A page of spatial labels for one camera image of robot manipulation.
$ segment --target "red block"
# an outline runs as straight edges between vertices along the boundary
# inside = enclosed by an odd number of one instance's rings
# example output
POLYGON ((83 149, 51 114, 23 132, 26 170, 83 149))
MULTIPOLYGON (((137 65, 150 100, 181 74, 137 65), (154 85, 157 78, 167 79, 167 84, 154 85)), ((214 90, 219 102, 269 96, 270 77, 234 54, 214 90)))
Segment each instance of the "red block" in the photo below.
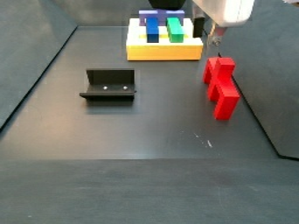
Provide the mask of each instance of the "red block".
POLYGON ((203 73, 203 82, 210 84, 209 98, 218 102, 214 116, 229 120, 239 102, 239 91, 231 79, 235 62, 231 58, 210 58, 203 73))

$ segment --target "gray wall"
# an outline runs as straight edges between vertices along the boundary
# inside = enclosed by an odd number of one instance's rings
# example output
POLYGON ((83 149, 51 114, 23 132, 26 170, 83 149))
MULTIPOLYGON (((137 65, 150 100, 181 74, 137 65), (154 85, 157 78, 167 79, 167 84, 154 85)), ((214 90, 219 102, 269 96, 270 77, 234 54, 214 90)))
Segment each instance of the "gray wall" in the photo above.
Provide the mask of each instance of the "gray wall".
POLYGON ((222 55, 231 56, 235 79, 281 155, 299 158, 299 8, 257 0, 253 19, 229 29, 222 55))
POLYGON ((0 128, 75 28, 48 0, 0 1, 0 128))
MULTIPOLYGON (((141 8, 151 8, 147 0, 52 0, 79 25, 127 26, 141 8)), ((193 0, 183 8, 191 13, 193 0)))

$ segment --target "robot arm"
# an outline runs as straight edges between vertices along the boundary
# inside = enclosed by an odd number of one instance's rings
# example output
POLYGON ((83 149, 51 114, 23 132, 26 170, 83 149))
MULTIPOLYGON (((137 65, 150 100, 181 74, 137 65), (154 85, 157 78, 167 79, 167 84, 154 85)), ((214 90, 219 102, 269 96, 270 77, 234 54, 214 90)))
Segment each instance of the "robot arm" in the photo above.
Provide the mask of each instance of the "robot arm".
MULTIPOLYGON (((193 0, 193 11, 205 11, 213 20, 209 36, 209 45, 218 46, 229 27, 243 25, 251 15, 255 0, 193 0)), ((201 27, 194 26, 194 34, 199 33, 201 27)))

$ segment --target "yellow block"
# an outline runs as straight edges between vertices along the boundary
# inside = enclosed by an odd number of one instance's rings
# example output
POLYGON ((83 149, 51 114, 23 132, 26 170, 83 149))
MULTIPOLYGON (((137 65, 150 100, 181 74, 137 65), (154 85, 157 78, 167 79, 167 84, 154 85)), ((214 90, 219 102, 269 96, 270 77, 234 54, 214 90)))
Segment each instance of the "yellow block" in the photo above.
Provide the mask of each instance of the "yellow block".
POLYGON ((159 38, 159 43, 147 43, 145 28, 139 26, 139 18, 130 19, 126 40, 127 60, 199 60, 203 43, 201 38, 193 38, 193 21, 183 20, 183 30, 187 38, 183 43, 171 43, 169 38, 159 38))

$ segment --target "purple block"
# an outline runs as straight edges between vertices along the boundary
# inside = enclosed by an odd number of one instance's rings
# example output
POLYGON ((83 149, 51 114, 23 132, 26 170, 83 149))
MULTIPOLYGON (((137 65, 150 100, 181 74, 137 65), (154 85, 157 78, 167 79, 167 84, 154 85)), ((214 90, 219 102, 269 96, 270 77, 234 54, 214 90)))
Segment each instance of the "purple block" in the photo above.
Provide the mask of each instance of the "purple block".
POLYGON ((185 19, 185 11, 183 10, 169 10, 166 12, 166 15, 169 18, 179 18, 181 23, 183 25, 183 19, 185 19))
POLYGON ((158 11, 157 10, 141 10, 139 11, 139 25, 146 26, 146 19, 147 18, 158 18, 158 11))
POLYGON ((166 26, 167 18, 179 18, 183 25, 185 11, 183 10, 141 10, 139 25, 146 26, 147 18, 158 18, 159 25, 166 26))

